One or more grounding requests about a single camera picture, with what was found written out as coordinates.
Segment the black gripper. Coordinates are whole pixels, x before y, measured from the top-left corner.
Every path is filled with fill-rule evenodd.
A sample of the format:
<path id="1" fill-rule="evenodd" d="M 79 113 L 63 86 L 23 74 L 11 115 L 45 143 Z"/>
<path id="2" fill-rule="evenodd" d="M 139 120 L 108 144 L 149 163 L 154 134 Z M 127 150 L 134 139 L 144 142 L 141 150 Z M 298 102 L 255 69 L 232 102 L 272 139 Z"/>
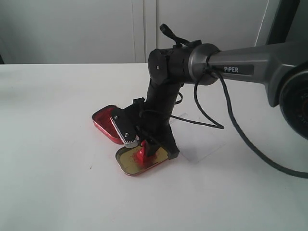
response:
<path id="1" fill-rule="evenodd" d="M 177 158 L 179 155 L 169 120 L 182 86 L 181 82 L 167 82 L 159 85 L 151 79 L 142 113 L 144 130 L 159 141 L 167 151 L 169 160 Z M 141 146 L 145 156 L 153 156 L 159 149 L 159 145 L 149 137 L 144 138 Z"/>

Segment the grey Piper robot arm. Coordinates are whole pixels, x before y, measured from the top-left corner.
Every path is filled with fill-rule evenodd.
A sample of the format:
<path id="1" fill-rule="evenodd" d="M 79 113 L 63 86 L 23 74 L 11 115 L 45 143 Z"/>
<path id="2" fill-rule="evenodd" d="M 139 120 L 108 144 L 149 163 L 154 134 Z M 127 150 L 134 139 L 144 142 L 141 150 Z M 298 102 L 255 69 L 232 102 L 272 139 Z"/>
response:
<path id="1" fill-rule="evenodd" d="M 220 77 L 262 84 L 268 103 L 279 106 L 286 122 L 300 136 L 308 136 L 308 43 L 293 41 L 221 51 L 197 40 L 184 46 L 153 50 L 148 59 L 150 82 L 146 118 L 150 131 L 169 159 L 179 150 L 169 126 L 176 97 L 183 84 L 211 85 Z"/>

